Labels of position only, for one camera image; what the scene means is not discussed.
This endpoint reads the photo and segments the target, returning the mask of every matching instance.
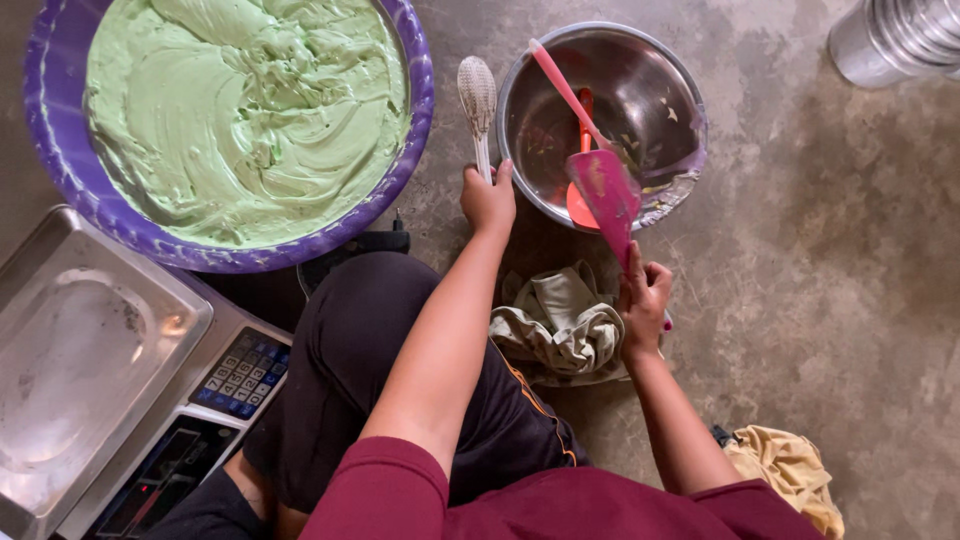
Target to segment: digital scale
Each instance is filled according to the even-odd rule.
[[[52,209],[0,269],[0,537],[139,538],[238,448],[291,339]]]

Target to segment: scale keypad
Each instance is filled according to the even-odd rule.
[[[188,401],[249,420],[280,382],[289,360],[289,345],[244,328]]]

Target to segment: stainless steel tray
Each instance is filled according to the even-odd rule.
[[[53,533],[212,316],[155,262],[51,210],[0,268],[0,531]]]

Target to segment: hand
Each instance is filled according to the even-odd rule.
[[[464,167],[464,191],[460,206],[474,235],[493,234],[506,241],[516,218],[514,163],[503,160],[493,185],[487,184],[476,167]]]
[[[630,271],[620,274],[620,298],[616,301],[627,331],[620,355],[628,367],[643,356],[660,356],[663,311],[672,282],[673,274],[665,266],[656,262],[644,266],[639,245],[630,243]]]

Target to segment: purple plastic basin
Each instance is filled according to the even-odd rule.
[[[131,208],[90,146],[83,112],[86,56],[112,0],[46,0],[34,20],[24,65],[24,103],[34,145],[67,202],[96,228],[157,262],[201,272],[283,268],[322,255],[363,231],[410,180],[433,118],[433,64],[409,0],[379,0],[403,45],[410,131],[379,184],[333,223],[291,242],[230,249],[181,240]]]

